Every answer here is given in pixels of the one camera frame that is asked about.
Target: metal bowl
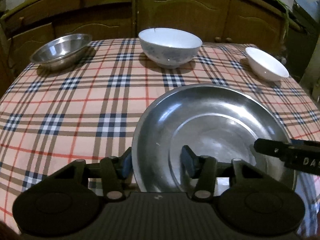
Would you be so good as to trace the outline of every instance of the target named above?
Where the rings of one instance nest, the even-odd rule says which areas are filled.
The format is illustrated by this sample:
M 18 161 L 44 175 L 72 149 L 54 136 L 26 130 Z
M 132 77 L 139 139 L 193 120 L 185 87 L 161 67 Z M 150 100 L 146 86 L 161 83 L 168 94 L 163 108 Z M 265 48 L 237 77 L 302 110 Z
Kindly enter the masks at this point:
M 91 41 L 91 36 L 87 34 L 63 36 L 36 50 L 30 61 L 51 71 L 68 68 L 83 56 Z
M 134 131 L 132 164 L 141 191 L 189 192 L 196 184 L 180 161 L 183 145 L 220 162 L 241 158 L 294 189 L 296 173 L 278 158 L 255 152 L 257 138 L 290 142 L 284 127 L 260 103 L 239 91 L 213 84 L 171 90 L 144 112 Z M 228 189 L 218 178 L 215 193 Z

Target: white bowl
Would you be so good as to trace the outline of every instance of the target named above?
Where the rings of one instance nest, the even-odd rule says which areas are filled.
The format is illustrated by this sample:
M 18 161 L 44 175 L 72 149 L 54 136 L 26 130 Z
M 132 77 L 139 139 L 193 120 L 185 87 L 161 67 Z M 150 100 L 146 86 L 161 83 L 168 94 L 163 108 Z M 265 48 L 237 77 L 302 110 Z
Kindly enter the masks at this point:
M 275 82 L 289 77 L 285 66 L 268 53 L 252 47 L 246 48 L 245 51 L 252 70 L 262 79 Z
M 143 52 L 163 68 L 177 68 L 197 55 L 202 41 L 197 36 L 176 29 L 153 28 L 139 33 Z

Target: tablecloth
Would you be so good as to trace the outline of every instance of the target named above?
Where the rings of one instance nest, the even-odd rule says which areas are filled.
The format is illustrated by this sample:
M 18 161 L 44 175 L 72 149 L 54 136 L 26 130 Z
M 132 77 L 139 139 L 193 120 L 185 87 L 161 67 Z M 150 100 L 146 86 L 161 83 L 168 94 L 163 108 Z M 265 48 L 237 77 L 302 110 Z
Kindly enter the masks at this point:
M 183 85 L 240 90 L 266 106 L 291 138 L 320 141 L 315 104 L 291 77 L 260 80 L 246 60 L 247 46 L 204 43 L 191 62 L 167 70 L 146 57 L 137 39 L 103 40 L 92 42 L 71 69 L 48 73 L 28 65 L 0 102 L 0 219 L 17 230 L 15 198 L 67 163 L 122 154 L 145 109 Z M 317 229 L 320 181 L 302 174 L 298 186 L 309 208 L 299 233 L 309 235 Z M 99 189 L 96 181 L 90 187 Z

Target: cabinet drawer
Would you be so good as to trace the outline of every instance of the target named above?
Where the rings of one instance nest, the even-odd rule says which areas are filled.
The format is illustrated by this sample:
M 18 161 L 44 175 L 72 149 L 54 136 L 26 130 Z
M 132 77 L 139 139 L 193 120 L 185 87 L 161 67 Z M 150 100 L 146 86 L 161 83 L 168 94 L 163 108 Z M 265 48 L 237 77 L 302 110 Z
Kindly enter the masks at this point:
M 280 49 L 283 19 L 241 0 L 231 0 L 222 41 L 251 43 L 268 53 Z
M 7 18 L 5 23 L 8 31 L 13 32 L 23 25 L 29 25 L 60 13 L 100 4 L 131 1 L 132 0 L 40 0 Z
M 15 62 L 15 74 L 20 74 L 30 63 L 30 56 L 41 46 L 54 40 L 52 24 L 46 24 L 9 39 L 10 55 Z
M 175 28 L 214 42 L 222 36 L 228 5 L 229 0 L 138 0 L 138 31 Z
M 134 37 L 130 3 L 110 4 L 63 14 L 53 22 L 57 37 L 85 33 L 92 40 Z

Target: bowl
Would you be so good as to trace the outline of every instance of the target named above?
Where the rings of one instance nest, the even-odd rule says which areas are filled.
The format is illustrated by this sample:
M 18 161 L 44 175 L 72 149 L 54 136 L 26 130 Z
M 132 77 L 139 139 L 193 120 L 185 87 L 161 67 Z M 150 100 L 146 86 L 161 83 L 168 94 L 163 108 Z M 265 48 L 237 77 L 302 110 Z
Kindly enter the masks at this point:
M 139 33 L 143 52 L 162 68 L 174 69 L 197 55 L 202 41 L 197 36 L 176 29 L 152 28 Z
M 246 48 L 245 51 L 250 67 L 260 78 L 275 82 L 289 77 L 285 66 L 268 53 L 252 47 Z
M 37 49 L 30 57 L 30 61 L 50 71 L 65 69 L 83 56 L 91 41 L 91 36 L 87 34 L 63 36 Z

